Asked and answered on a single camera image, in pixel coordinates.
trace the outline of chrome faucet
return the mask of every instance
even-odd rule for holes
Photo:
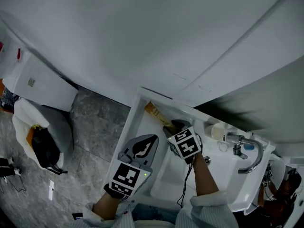
[[[248,174],[250,172],[252,172],[261,162],[262,158],[263,158],[263,146],[261,145],[260,142],[253,140],[253,139],[247,139],[242,135],[236,135],[236,134],[232,134],[232,133],[228,133],[226,135],[226,141],[228,143],[233,143],[234,147],[233,147],[233,154],[239,156],[240,158],[242,158],[243,160],[247,159],[248,156],[242,153],[241,150],[241,144],[251,144],[257,147],[257,158],[256,160],[253,162],[253,164],[247,168],[241,168],[238,170],[239,174]]]

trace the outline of drain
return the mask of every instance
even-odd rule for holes
[[[210,158],[209,156],[206,156],[206,157],[204,158],[204,160],[205,160],[205,163],[206,163],[207,165],[209,165],[210,162],[211,162],[211,158]]]

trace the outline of floor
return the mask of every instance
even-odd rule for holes
[[[22,171],[26,192],[17,192],[1,182],[0,208],[17,228],[61,227],[73,220],[88,202],[101,196],[101,185],[130,108],[80,88],[69,119],[75,150],[68,174],[57,176],[41,170],[17,142],[12,114],[0,111],[0,157],[15,159]],[[19,177],[8,179],[19,190]],[[48,199],[49,182],[54,182],[53,200]]]

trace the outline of white sink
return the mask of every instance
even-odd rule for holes
[[[254,162],[257,150],[245,151],[242,149],[242,152],[248,155],[248,159],[246,160],[233,155],[231,148],[226,152],[220,151],[217,142],[206,137],[204,134],[204,124],[214,124],[216,123],[215,119],[193,108],[142,88],[138,90],[137,97],[133,102],[113,159],[117,158],[118,153],[131,138],[143,134],[156,134],[160,141],[151,166],[153,169],[152,175],[130,199],[146,205],[178,210],[180,207],[177,204],[177,200],[182,195],[184,180],[188,171],[185,161],[174,156],[170,151],[167,139],[162,131],[162,125],[144,112],[144,106],[150,100],[169,119],[187,120],[193,125],[196,133],[202,138],[203,155],[211,158],[209,164],[210,172],[220,191],[227,193],[230,209],[233,212],[248,209],[262,181],[270,154],[275,147],[255,137],[265,147],[263,159],[253,172],[238,174],[238,169],[248,167]],[[232,128],[228,124],[225,124],[225,127],[226,129]],[[238,130],[238,134],[250,138],[250,133]],[[104,180],[104,185],[106,183],[108,183],[107,178]],[[189,206],[190,198],[196,196],[193,171],[188,178],[187,185],[184,206]]]

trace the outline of white cup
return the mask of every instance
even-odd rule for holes
[[[221,123],[216,123],[214,125],[208,126],[205,129],[205,135],[215,140],[223,140],[224,134],[225,128]]]

